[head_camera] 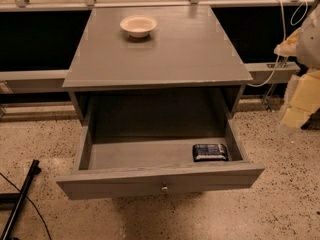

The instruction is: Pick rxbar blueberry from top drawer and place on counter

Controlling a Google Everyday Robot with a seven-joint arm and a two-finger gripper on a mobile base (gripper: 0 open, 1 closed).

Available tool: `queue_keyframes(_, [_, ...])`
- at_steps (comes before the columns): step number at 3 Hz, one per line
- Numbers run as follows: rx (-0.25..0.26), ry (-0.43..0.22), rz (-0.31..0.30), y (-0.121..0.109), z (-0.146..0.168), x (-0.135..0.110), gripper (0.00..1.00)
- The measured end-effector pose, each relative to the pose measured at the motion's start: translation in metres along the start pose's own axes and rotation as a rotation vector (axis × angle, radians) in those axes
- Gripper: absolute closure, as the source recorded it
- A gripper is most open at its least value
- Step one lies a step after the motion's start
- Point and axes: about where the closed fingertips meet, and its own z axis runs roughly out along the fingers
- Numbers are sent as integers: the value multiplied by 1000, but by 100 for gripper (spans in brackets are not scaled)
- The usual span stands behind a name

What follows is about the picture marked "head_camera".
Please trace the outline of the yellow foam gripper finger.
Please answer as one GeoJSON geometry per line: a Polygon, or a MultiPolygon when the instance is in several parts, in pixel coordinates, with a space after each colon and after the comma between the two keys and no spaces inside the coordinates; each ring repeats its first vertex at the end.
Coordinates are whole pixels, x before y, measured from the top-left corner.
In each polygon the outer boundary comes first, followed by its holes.
{"type": "Polygon", "coordinates": [[[296,29],[282,43],[275,47],[274,53],[282,57],[296,57],[299,34],[300,29],[296,29]]]}
{"type": "Polygon", "coordinates": [[[291,134],[300,129],[320,109],[320,70],[311,69],[288,82],[279,112],[279,130],[291,134]]]}

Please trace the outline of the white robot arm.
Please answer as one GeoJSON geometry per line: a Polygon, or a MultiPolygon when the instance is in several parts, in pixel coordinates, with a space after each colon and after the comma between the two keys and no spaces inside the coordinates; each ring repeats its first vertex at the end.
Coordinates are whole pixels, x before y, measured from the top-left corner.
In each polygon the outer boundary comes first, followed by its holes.
{"type": "Polygon", "coordinates": [[[301,128],[320,109],[320,5],[301,27],[276,46],[274,53],[295,57],[308,68],[301,77],[292,76],[287,85],[280,127],[289,132],[301,128]]]}

